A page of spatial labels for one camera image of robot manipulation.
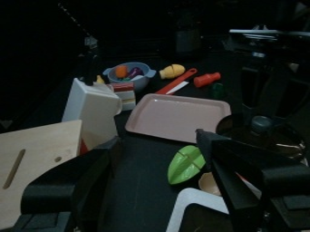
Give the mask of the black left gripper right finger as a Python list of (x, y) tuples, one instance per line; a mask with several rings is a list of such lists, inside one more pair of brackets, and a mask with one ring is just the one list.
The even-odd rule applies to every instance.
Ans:
[(234, 232), (310, 232), (310, 167), (202, 129), (197, 145)]

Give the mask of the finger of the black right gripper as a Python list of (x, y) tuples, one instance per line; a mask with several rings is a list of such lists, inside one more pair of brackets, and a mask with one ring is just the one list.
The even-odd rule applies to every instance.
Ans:
[(299, 79), (285, 63), (276, 63), (268, 84), (267, 108), (273, 121), (285, 121), (310, 99), (310, 83)]
[(251, 121), (263, 91), (263, 64), (252, 60), (241, 69), (241, 99), (244, 120)]

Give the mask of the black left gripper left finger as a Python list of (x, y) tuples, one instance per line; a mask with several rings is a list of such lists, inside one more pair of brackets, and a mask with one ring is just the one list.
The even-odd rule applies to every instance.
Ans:
[(37, 178), (23, 191), (13, 232), (102, 232), (122, 151), (116, 137)]

